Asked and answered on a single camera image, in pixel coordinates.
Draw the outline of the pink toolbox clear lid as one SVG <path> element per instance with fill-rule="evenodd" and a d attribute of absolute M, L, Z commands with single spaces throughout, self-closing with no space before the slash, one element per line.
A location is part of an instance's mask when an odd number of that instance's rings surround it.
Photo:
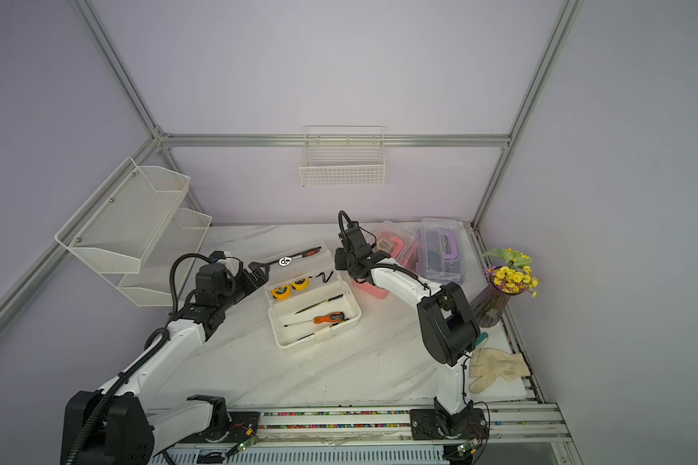
<path fill-rule="evenodd" d="M 416 232 L 391 221 L 383 222 L 375 232 L 366 232 L 357 222 L 347 222 L 346 230 L 354 233 L 352 249 L 363 265 L 373 253 L 384 252 L 402 267 L 414 261 L 419 246 Z"/>

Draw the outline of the white toolbox clear lid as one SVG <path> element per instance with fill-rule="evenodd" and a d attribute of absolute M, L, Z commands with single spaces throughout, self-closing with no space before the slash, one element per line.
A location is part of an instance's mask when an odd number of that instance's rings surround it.
<path fill-rule="evenodd" d="M 349 284 L 335 270 L 333 253 L 326 244 L 314 242 L 297 247 L 265 259 L 265 264 L 287 254 L 315 246 L 321 246 L 322 249 L 314 256 L 298 259 L 288 267 L 271 265 L 270 278 L 266 285 L 269 302 L 268 316 L 275 344 L 285 352 L 295 352 L 310 345 L 328 341 L 357 327 L 362 318 L 362 309 Z M 271 295 L 271 290 L 274 288 L 291 286 L 294 281 L 304 277 L 310 278 L 306 290 L 298 292 L 292 289 L 290 298 L 283 301 L 275 300 Z M 334 325 L 306 324 L 284 327 L 285 324 L 311 320 L 333 312 L 343 312 L 346 319 Z"/>

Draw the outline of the purple toolbox clear lid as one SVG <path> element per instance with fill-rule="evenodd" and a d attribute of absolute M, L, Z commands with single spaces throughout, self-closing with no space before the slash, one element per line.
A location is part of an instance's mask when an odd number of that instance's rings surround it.
<path fill-rule="evenodd" d="M 422 220 L 417 273 L 442 284 L 465 282 L 465 250 L 458 222 L 432 218 Z"/>

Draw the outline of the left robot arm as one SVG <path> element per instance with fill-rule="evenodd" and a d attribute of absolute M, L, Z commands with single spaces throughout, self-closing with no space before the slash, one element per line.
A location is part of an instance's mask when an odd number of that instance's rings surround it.
<path fill-rule="evenodd" d="M 145 464 L 183 439 L 219 442 L 232 428 L 226 400 L 192 394 L 174 407 L 151 402 L 178 366 L 203 346 L 227 311 L 264 287 L 271 268 L 246 265 L 223 251 L 203 258 L 188 294 L 172 294 L 173 310 L 128 367 L 95 391 L 80 391 L 65 407 L 63 464 Z"/>

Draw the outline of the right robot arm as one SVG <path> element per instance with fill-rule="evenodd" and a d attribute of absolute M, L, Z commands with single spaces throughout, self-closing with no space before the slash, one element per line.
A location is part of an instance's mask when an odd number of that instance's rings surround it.
<path fill-rule="evenodd" d="M 366 230 L 345 211 L 337 215 L 341 247 L 335 251 L 335 267 L 358 284 L 370 284 L 412 307 L 418 317 L 422 342 L 439 363 L 434 406 L 410 412 L 416 439 L 458 439 L 473 434 L 487 437 L 479 422 L 483 411 L 465 394 L 465 366 L 482 331 L 461 286 L 438 284 L 399 265 L 388 253 L 376 251 Z"/>

